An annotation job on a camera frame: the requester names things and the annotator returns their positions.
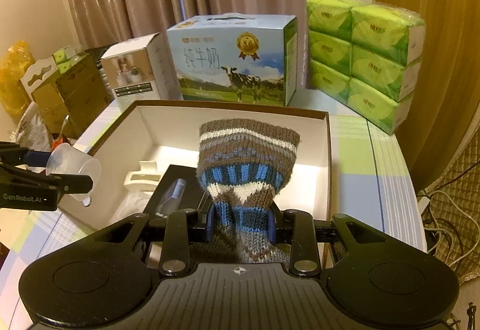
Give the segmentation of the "striped knitted sock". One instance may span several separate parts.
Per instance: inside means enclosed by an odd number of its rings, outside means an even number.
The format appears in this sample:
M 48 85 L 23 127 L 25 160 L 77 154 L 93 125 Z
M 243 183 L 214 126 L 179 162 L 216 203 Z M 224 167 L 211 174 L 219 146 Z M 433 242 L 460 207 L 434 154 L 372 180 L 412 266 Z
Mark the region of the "striped knitted sock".
M 194 262 L 289 261 L 287 244 L 269 239 L 269 209 L 289 183 L 300 136 L 256 120 L 204 123 L 199 129 L 197 177 L 211 196 L 212 240 L 191 245 Z

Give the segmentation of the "crumpled plastic bag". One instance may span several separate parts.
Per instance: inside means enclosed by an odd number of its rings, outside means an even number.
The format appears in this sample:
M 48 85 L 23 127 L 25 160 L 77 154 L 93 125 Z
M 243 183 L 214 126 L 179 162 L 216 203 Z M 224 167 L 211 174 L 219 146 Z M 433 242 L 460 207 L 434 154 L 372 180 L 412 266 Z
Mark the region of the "crumpled plastic bag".
M 51 150 L 53 138 L 47 128 L 39 106 L 32 101 L 22 115 L 16 128 L 15 142 L 30 150 Z

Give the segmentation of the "black shaver box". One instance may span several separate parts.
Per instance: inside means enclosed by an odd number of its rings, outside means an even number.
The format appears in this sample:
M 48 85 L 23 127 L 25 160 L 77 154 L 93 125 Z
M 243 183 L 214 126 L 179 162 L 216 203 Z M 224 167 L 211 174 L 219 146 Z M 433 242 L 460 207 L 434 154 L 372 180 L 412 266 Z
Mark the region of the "black shaver box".
M 177 210 L 207 213 L 212 200 L 199 185 L 194 167 L 170 165 L 157 185 L 144 213 L 151 219 L 166 219 Z

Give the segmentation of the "clear plastic bag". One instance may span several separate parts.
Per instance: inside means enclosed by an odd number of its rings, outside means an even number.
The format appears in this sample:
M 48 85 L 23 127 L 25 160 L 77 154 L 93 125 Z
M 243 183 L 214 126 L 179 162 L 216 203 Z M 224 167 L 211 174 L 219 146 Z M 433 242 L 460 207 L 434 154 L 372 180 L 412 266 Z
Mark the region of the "clear plastic bag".
M 131 214 L 142 213 L 151 199 L 152 192 L 128 192 L 109 220 L 109 224 L 118 222 Z

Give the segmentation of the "cream hair clip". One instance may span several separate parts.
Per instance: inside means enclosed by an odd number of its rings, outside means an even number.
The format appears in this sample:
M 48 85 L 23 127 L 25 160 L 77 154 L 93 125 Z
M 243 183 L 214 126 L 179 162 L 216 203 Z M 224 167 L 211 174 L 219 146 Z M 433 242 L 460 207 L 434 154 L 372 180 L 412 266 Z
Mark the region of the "cream hair clip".
M 137 171 L 130 171 L 124 179 L 124 187 L 128 192 L 143 192 L 151 195 L 163 177 L 157 161 L 140 161 Z

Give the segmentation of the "brown cardboard box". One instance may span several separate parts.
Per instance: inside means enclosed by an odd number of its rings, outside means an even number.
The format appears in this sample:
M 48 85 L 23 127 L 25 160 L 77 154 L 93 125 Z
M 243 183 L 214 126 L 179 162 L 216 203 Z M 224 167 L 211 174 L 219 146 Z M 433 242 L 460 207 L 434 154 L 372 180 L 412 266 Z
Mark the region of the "brown cardboard box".
M 97 66 L 95 56 L 87 53 L 56 81 L 62 101 L 53 133 L 60 133 L 68 115 L 64 134 L 77 139 L 112 101 Z

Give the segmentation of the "white cardboard insert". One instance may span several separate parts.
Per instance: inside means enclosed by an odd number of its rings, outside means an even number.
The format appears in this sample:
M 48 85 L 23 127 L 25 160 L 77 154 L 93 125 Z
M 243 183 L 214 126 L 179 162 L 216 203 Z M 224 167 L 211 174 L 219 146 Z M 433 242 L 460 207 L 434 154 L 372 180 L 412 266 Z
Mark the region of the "white cardboard insert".
M 49 58 L 39 59 L 29 66 L 20 82 L 30 100 L 33 101 L 32 93 L 40 88 L 43 83 L 55 80 L 58 75 L 57 63 L 53 56 L 49 56 Z

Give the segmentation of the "checkered tablecloth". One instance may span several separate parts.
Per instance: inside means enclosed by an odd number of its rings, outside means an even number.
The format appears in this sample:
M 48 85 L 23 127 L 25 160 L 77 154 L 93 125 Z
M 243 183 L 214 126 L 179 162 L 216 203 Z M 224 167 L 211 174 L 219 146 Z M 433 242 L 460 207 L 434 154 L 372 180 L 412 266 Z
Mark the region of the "checkered tablecloth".
M 323 92 L 297 92 L 287 107 L 329 115 L 330 216 L 349 214 L 424 250 L 416 195 L 397 139 Z M 114 105 L 106 108 L 79 138 L 78 150 L 88 153 L 125 111 Z M 19 299 L 18 283 L 25 267 L 94 231 L 60 207 L 56 211 L 1 211 L 1 242 L 8 249 L 1 267 L 2 328 L 27 329 L 31 325 Z

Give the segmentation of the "large brown storage box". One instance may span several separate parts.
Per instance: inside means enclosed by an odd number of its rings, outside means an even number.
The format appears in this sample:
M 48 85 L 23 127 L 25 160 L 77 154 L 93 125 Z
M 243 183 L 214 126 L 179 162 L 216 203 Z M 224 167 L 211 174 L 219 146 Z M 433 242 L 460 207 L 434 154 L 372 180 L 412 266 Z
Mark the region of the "large brown storage box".
M 196 167 L 201 125 L 223 119 L 256 120 L 297 132 L 300 142 L 292 176 L 274 201 L 281 210 L 304 210 L 314 219 L 330 217 L 331 146 L 326 112 L 209 101 L 131 105 L 89 149 L 89 155 L 101 164 L 90 205 L 65 196 L 60 209 L 94 230 L 105 228 L 114 218 L 122 219 L 125 177 L 140 161 L 156 161 L 160 172 L 171 165 Z

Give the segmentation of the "yellow plastic bag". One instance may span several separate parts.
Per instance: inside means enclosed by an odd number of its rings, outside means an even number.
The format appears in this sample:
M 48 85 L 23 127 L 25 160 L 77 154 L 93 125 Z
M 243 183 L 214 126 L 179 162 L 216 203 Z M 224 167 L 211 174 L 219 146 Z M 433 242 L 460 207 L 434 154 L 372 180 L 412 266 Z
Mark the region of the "yellow plastic bag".
M 16 122 L 20 120 L 31 101 L 20 80 L 34 63 L 35 59 L 26 41 L 17 41 L 1 58 L 1 105 Z

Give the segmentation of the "small green tissue boxes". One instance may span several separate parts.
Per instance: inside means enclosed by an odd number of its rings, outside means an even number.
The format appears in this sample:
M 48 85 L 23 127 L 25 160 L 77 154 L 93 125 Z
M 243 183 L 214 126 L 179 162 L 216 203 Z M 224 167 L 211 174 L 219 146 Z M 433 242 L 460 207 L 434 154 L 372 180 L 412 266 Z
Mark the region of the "small green tissue boxes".
M 79 45 L 66 45 L 53 53 L 58 72 L 63 75 L 84 56 Z

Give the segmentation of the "white humidifier box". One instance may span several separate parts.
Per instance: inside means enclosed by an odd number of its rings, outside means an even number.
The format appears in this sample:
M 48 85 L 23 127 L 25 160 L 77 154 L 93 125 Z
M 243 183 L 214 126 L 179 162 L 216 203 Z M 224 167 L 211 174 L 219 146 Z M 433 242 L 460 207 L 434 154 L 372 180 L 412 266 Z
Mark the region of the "white humidifier box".
M 182 99 L 171 50 L 161 32 L 113 44 L 101 64 L 122 111 L 135 101 Z

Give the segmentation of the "quilted chair cushion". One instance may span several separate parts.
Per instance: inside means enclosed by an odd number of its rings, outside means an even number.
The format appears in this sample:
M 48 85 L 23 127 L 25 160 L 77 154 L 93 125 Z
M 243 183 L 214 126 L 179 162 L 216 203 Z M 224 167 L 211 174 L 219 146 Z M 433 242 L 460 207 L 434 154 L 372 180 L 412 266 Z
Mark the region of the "quilted chair cushion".
M 461 284 L 479 277 L 479 134 L 470 137 L 444 172 L 421 194 L 432 241 L 427 252 L 448 265 Z

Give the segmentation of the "blue milk carton box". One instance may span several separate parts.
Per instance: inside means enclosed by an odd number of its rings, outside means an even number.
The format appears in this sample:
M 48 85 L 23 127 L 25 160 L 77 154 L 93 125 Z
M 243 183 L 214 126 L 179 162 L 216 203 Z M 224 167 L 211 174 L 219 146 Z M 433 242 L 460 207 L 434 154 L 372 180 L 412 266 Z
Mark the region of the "blue milk carton box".
M 197 15 L 167 36 L 185 100 L 286 106 L 295 93 L 293 15 Z

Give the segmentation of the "green tissue pack bundle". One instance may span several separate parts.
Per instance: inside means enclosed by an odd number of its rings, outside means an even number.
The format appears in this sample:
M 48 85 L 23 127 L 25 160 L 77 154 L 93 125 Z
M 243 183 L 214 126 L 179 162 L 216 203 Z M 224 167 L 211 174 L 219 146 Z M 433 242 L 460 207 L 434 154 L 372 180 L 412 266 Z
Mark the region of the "green tissue pack bundle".
M 403 8 L 307 0 L 312 86 L 391 135 L 410 110 L 426 23 Z

